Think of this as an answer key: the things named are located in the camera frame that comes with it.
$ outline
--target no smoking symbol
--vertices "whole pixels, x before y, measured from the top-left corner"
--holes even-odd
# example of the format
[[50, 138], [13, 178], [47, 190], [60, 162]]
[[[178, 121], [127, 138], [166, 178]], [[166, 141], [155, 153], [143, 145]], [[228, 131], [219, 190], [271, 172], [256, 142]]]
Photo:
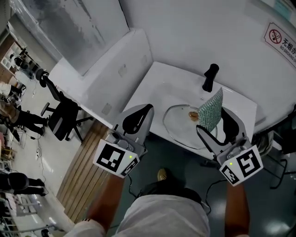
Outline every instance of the no smoking symbol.
[[269, 39], [275, 44], [282, 42], [282, 36], [277, 30], [269, 31]]

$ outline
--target black office chair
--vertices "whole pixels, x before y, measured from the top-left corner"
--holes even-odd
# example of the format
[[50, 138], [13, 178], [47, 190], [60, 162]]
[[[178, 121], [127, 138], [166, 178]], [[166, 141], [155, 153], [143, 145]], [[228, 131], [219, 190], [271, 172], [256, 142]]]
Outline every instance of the black office chair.
[[41, 116], [44, 115], [45, 111], [53, 112], [50, 116], [48, 125], [54, 135], [60, 141], [64, 139], [64, 137], [66, 137], [66, 141], [69, 141], [69, 135], [73, 128], [79, 139], [83, 141], [80, 133], [78, 132], [77, 125], [81, 125], [82, 122], [87, 120], [93, 120], [93, 117], [76, 120], [78, 111], [81, 110], [81, 107], [79, 107], [78, 104], [71, 99], [65, 97], [62, 91], [58, 91], [54, 83], [52, 83], [52, 81], [48, 78], [48, 75], [48, 72], [44, 71], [43, 69], [39, 69], [36, 72], [36, 79], [40, 81], [40, 84], [43, 87], [46, 85], [55, 100], [59, 101], [60, 103], [56, 109], [53, 109], [49, 107], [49, 103], [47, 102], [41, 111]]

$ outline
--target faucet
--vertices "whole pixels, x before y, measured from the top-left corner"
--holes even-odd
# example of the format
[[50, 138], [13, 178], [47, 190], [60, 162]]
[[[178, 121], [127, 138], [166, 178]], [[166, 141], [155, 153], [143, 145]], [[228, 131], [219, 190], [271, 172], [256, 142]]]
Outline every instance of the faucet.
[[206, 77], [205, 82], [203, 84], [203, 90], [207, 92], [212, 92], [213, 89], [213, 81], [219, 71], [219, 66], [217, 64], [211, 64], [209, 70], [204, 73]]

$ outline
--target forearm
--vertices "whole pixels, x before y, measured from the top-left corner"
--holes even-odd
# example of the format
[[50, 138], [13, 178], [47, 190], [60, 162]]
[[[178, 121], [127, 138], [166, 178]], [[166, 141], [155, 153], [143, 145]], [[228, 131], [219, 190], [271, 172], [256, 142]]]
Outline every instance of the forearm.
[[250, 213], [244, 186], [227, 183], [225, 213], [225, 236], [232, 237], [249, 233]]
[[123, 183], [124, 179], [115, 175], [110, 175], [102, 193], [89, 208], [87, 218], [100, 223], [106, 232], [116, 213], [121, 198]]

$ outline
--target dark green floor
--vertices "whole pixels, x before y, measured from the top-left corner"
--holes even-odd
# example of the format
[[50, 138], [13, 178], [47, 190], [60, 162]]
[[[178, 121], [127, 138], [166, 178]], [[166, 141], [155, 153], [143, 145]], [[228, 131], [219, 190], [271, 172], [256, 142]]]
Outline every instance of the dark green floor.
[[[157, 172], [166, 167], [172, 174], [182, 180], [186, 187], [199, 193], [205, 199], [209, 185], [219, 179], [224, 179], [215, 168], [203, 167], [204, 159], [188, 152], [156, 135], [149, 135], [146, 142], [148, 153], [131, 171], [132, 192], [138, 194], [140, 189], [157, 181]], [[264, 159], [266, 167], [275, 168], [269, 160]], [[251, 214], [250, 236], [286, 236], [289, 228], [295, 223], [296, 196], [294, 190], [296, 181], [288, 175], [277, 190], [270, 190], [271, 176], [266, 171], [260, 171], [245, 182], [249, 209]], [[126, 210], [132, 204], [134, 197], [129, 194], [129, 178], [125, 179], [122, 198], [107, 236], [112, 236], [116, 226], [121, 222]], [[224, 214], [226, 204], [226, 183], [213, 186], [209, 192], [208, 202], [212, 207], [209, 215], [211, 236], [224, 236]]]

